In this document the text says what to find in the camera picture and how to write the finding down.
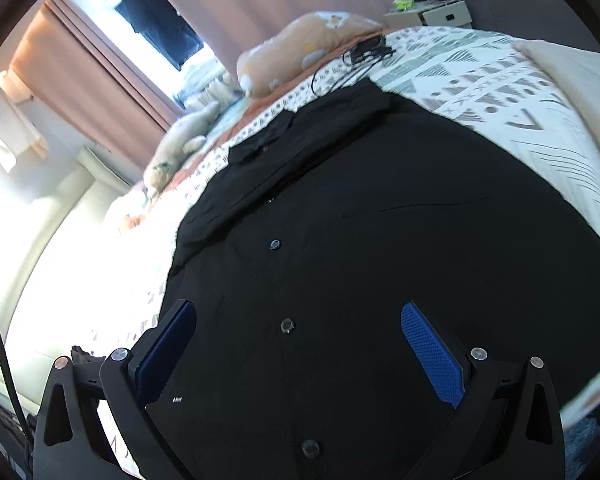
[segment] plush toy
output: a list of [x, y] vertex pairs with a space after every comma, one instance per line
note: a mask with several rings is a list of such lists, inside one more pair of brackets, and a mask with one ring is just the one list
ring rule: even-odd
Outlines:
[[220, 113], [220, 103], [212, 101], [202, 110], [179, 118], [155, 150], [155, 155], [144, 170], [144, 184], [149, 197], [161, 192], [182, 163], [206, 142], [205, 134]]
[[224, 112], [244, 95], [237, 82], [232, 82], [230, 77], [227, 78], [227, 81], [215, 79], [206, 86], [204, 91], [188, 97], [184, 101], [185, 110], [202, 110], [208, 103], [218, 101], [220, 112]]

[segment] black cable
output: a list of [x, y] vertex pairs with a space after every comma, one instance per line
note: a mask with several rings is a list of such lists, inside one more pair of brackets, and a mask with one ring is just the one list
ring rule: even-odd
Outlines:
[[352, 70], [351, 72], [344, 73], [342, 76], [340, 76], [340, 78], [338, 78], [331, 85], [331, 87], [327, 90], [326, 94], [322, 94], [322, 95], [317, 94], [316, 91], [315, 91], [315, 89], [314, 89], [315, 77], [316, 77], [317, 73], [319, 72], [319, 70], [316, 70], [314, 72], [314, 76], [311, 79], [311, 92], [316, 97], [324, 97], [325, 95], [330, 94], [331, 92], [333, 92], [333, 90], [336, 89], [336, 86], [338, 88], [342, 88], [347, 82], [350, 81], [351, 78], [353, 78], [355, 76], [358, 76], [360, 74], [360, 72], [363, 71], [366, 68], [366, 70], [364, 70], [364, 72], [362, 73], [362, 76], [360, 76], [361, 78], [364, 77], [376, 64], [378, 64], [379, 62], [381, 62], [382, 60], [384, 60], [387, 57], [391, 57], [394, 54], [394, 52], [395, 52], [395, 50], [391, 49], [391, 50], [388, 50], [388, 51], [375, 53], [372, 56], [367, 56], [360, 63], [347, 63], [345, 61], [345, 56], [347, 55], [347, 52], [345, 52], [344, 54], [342, 54], [342, 58], [341, 58], [343, 64], [345, 66], [349, 66], [349, 67], [357, 67], [357, 69], [356, 70]]
[[16, 391], [16, 386], [13, 383], [13, 376], [11, 375], [11, 369], [9, 368], [9, 361], [7, 359], [7, 351], [4, 348], [4, 343], [2, 342], [2, 335], [0, 334], [0, 370], [2, 371], [2, 378], [4, 380], [4, 385], [7, 387], [7, 393], [9, 394], [9, 400], [11, 401], [11, 405], [13, 406], [13, 411], [18, 418], [18, 422], [20, 423], [20, 427], [22, 428], [22, 433], [24, 434], [25, 439], [25, 465], [27, 468], [27, 472], [33, 474], [32, 471], [32, 449], [33, 449], [33, 433], [31, 433], [31, 428], [29, 427], [29, 423], [27, 422], [27, 418], [24, 415], [24, 411], [22, 410], [22, 405], [20, 404], [20, 399], [18, 398], [18, 393]]

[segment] green object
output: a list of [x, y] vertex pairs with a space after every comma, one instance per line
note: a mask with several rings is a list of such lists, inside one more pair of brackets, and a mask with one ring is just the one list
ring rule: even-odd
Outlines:
[[394, 0], [395, 10], [403, 11], [413, 7], [413, 0]]

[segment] nightstand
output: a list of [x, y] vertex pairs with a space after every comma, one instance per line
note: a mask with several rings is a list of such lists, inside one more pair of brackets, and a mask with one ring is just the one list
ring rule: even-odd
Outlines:
[[471, 15], [463, 0], [448, 2], [417, 2], [411, 9], [389, 12], [384, 15], [389, 27], [421, 27], [422, 25], [448, 25], [471, 28]]

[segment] hanging black garment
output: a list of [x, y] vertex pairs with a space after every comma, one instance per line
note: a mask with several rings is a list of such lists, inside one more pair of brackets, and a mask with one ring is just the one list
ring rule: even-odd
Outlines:
[[199, 479], [401, 480], [453, 413], [400, 326], [600, 370], [600, 238], [483, 136], [368, 80], [229, 152], [178, 231], [164, 313], [197, 327], [148, 412]]
[[116, 10], [177, 70], [204, 46], [167, 0], [122, 0]]

